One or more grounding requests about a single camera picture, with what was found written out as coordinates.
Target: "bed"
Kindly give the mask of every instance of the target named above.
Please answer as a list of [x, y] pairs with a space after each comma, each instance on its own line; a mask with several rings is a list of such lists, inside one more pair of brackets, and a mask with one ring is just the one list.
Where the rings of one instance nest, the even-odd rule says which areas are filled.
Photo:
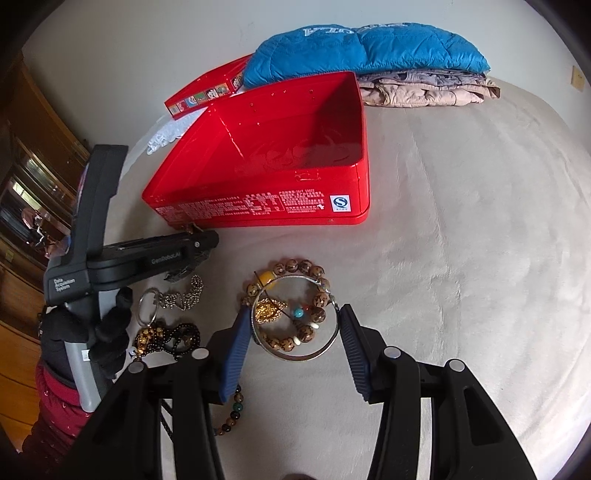
[[[550, 480], [591, 421], [591, 157], [545, 102], [498, 84], [501, 99], [481, 105], [366, 107], [368, 219], [218, 230], [220, 244], [198, 271], [203, 298], [183, 319], [205, 343], [232, 324], [253, 270], [309, 258], [339, 303], [388, 344], [422, 362], [464, 360], [538, 478]], [[106, 243], [171, 232], [140, 198], [170, 149], [141, 155], [123, 176]], [[148, 286], [168, 285], [136, 284], [136, 298]], [[355, 391], [339, 340], [299, 364], [252, 344], [240, 382], [239, 428], [217, 439], [229, 480], [366, 478], [381, 406]], [[214, 423], [227, 410], [216, 407]], [[425, 403], [419, 479], [428, 478], [428, 418]], [[173, 478], [168, 441], [163, 455]]]

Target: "blue jacket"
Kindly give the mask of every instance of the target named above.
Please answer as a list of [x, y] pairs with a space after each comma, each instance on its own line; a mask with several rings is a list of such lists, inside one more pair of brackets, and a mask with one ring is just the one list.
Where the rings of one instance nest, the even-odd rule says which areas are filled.
[[244, 85], [253, 88], [342, 70], [364, 74], [425, 68], [490, 70], [465, 38], [431, 25], [312, 25], [265, 40], [246, 65]]

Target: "black glove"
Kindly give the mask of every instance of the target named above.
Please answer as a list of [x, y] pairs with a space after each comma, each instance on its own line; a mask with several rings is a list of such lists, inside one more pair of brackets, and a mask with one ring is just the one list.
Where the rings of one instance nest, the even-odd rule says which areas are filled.
[[[131, 288], [120, 289], [115, 297], [115, 307], [95, 327], [96, 343], [88, 356], [90, 361], [99, 365], [105, 378], [110, 380], [115, 378], [125, 362], [125, 351], [129, 345], [126, 328], [131, 320], [133, 302]], [[89, 338], [87, 327], [66, 307], [60, 305], [41, 316], [40, 331], [41, 359], [45, 367], [61, 383], [76, 388], [64, 342], [86, 343]]]

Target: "screw head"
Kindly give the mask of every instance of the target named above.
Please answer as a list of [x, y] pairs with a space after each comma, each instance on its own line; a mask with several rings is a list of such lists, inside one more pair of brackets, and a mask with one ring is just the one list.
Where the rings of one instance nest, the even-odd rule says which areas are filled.
[[131, 362], [129, 364], [129, 367], [127, 367], [127, 370], [129, 371], [130, 374], [138, 374], [144, 369], [144, 367], [145, 367], [145, 365], [141, 361]]
[[466, 368], [466, 365], [464, 365], [464, 362], [461, 360], [454, 359], [449, 362], [449, 368], [451, 368], [454, 372], [462, 372]]
[[196, 348], [191, 352], [191, 356], [195, 360], [203, 360], [209, 356], [209, 350], [206, 348]]
[[400, 355], [402, 355], [402, 352], [400, 351], [400, 348], [395, 346], [387, 346], [384, 349], [384, 355], [388, 358], [398, 358]]

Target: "silver bangle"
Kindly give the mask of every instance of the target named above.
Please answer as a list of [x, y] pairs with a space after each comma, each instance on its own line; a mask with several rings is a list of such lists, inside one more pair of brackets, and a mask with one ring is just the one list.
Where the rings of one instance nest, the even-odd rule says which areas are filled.
[[[141, 319], [141, 317], [139, 316], [139, 312], [142, 309], [142, 303], [144, 302], [144, 298], [147, 293], [154, 294], [154, 304], [156, 305], [156, 308], [154, 309], [152, 317], [150, 318], [150, 321], [148, 323], [144, 322]], [[154, 323], [154, 320], [156, 319], [156, 316], [158, 314], [158, 308], [160, 307], [160, 302], [158, 301], [159, 298], [160, 298], [160, 291], [159, 291], [159, 289], [154, 288], [154, 287], [148, 288], [147, 290], [144, 291], [144, 293], [142, 293], [142, 296], [139, 298], [138, 311], [136, 314], [136, 321], [138, 322], [140, 327], [147, 328]]]
[[263, 347], [267, 352], [269, 352], [271, 355], [276, 356], [278, 358], [281, 358], [282, 360], [286, 360], [288, 362], [305, 362], [306, 360], [312, 360], [313, 358], [317, 358], [320, 355], [322, 355], [324, 352], [326, 352], [331, 346], [332, 344], [335, 342], [338, 334], [339, 334], [339, 306], [335, 301], [335, 297], [333, 294], [330, 293], [329, 290], [324, 290], [327, 295], [329, 296], [330, 302], [332, 304], [332, 306], [335, 308], [335, 312], [337, 314], [337, 322], [336, 322], [336, 326], [335, 326], [335, 331], [333, 332], [332, 336], [330, 337], [330, 339], [328, 340], [328, 342], [326, 342], [321, 348], [319, 348], [317, 351], [309, 353], [308, 355], [286, 355], [283, 352], [279, 352], [276, 350], [273, 350], [269, 344], [267, 344], [266, 341], [264, 341], [260, 335], [259, 335], [259, 331], [258, 331], [258, 325], [255, 322], [255, 307], [256, 304], [259, 300], [259, 297], [261, 296], [261, 294], [263, 292], [265, 292], [269, 287], [273, 286], [275, 283], [279, 282], [280, 280], [284, 280], [286, 278], [303, 278], [304, 280], [307, 280], [311, 283], [313, 283], [314, 285], [316, 285], [317, 287], [322, 287], [322, 284], [311, 277], [307, 277], [306, 275], [285, 275], [282, 277], [277, 277], [273, 280], [271, 280], [269, 283], [267, 283], [266, 285], [263, 285], [262, 289], [260, 289], [260, 291], [258, 292], [258, 294], [256, 295], [256, 297], [254, 298], [254, 301], [252, 302], [252, 307], [251, 307], [251, 329], [252, 329], [252, 334], [254, 336], [254, 341], [255, 343], [259, 344], [261, 347]]

